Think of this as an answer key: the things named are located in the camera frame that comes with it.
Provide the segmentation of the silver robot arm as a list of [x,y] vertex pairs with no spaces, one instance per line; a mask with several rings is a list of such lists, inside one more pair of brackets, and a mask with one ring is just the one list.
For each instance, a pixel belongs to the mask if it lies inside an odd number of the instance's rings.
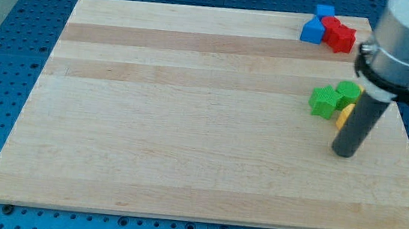
[[388,0],[375,30],[361,43],[354,63],[375,100],[409,105],[409,0]]

